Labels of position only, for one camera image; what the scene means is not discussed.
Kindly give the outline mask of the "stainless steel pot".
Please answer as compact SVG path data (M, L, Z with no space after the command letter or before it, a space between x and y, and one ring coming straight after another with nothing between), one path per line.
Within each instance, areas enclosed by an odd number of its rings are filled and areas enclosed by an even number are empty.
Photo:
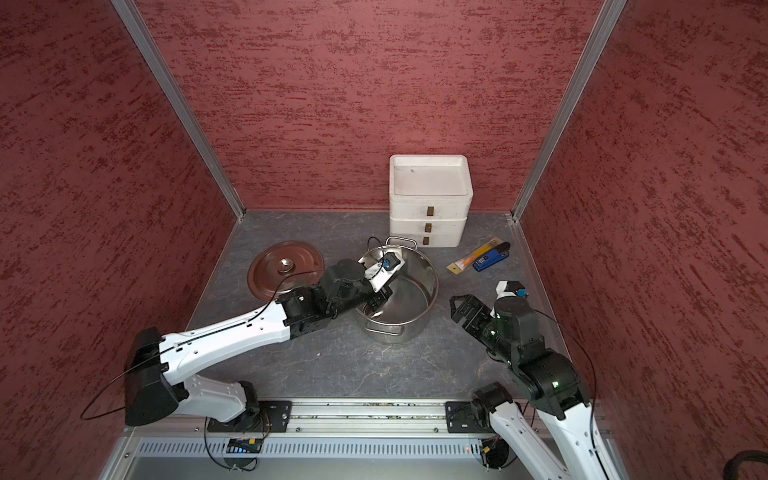
M428 323L427 313L435 305L438 274L429 258L422 253L415 240L406 237L388 237L383 245L372 248L361 262L374 266L387 253L399 255L401 268L386 287L391 295L379 308L366 304L356 309L360 329L371 339L385 344L404 343L420 334Z

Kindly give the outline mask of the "steel pot lid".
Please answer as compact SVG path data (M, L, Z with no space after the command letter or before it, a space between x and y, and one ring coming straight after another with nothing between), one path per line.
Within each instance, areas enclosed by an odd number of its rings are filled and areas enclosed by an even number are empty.
M314 245L289 240L271 245L252 261L246 275L251 293L270 301L299 286L314 285L325 270L325 259Z

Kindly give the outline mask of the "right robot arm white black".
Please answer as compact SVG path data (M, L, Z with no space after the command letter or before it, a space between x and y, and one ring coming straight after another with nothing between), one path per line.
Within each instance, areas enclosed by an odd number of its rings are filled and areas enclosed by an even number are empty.
M547 347L539 312L522 296L486 306L473 295L450 299L451 319L502 360L518 392L548 429L555 454L509 392L493 383L473 392L481 423L500 436L535 479L618 479L594 420L594 399L572 361Z

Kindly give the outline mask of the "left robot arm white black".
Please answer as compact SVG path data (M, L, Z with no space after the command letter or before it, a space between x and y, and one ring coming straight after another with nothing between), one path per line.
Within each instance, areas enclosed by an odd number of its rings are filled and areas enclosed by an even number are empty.
M392 294L391 280L404 265L393 254L371 266L344 259L317 284L296 287L257 310L181 333L162 334L155 327L139 332L126 361L126 425L149 425L178 414L208 417L240 431L250 428L260 414L253 385L215 381L202 371L324 329L363 304L382 307Z

